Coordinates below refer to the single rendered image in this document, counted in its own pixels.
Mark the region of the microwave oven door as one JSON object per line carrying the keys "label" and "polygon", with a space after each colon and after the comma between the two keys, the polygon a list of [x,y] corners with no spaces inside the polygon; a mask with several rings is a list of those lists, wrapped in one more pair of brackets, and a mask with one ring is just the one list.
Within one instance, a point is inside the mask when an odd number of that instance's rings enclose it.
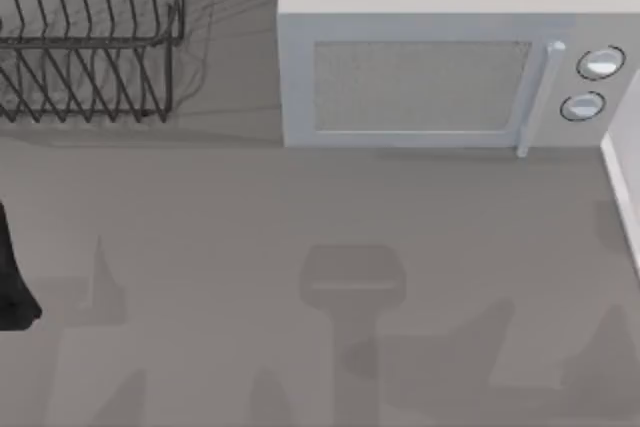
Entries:
{"label": "microwave oven door", "polygon": [[558,36],[512,14],[282,14],[290,147],[510,148]]}

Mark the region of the large microwave knob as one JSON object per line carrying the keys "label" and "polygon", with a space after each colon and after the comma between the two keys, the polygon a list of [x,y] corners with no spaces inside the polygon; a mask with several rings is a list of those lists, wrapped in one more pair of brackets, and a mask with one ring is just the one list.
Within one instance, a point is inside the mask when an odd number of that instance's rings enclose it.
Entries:
{"label": "large microwave knob", "polygon": [[616,46],[588,51],[579,59],[576,70],[584,79],[599,81],[615,75],[626,62],[624,51]]}

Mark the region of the small microwave knob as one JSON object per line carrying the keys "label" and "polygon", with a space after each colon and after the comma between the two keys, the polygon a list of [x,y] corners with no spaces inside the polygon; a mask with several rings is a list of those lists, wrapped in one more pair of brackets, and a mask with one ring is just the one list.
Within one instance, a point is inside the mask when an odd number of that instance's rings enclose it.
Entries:
{"label": "small microwave knob", "polygon": [[561,116],[569,122],[584,122],[596,118],[606,108],[605,97],[595,91],[567,97],[560,106]]}

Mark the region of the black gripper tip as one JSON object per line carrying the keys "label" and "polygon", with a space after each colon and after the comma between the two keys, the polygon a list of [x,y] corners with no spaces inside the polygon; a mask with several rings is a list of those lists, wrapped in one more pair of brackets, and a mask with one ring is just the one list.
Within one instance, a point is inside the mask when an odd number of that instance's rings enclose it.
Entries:
{"label": "black gripper tip", "polygon": [[5,207],[0,201],[0,331],[26,331],[42,313],[18,268]]}

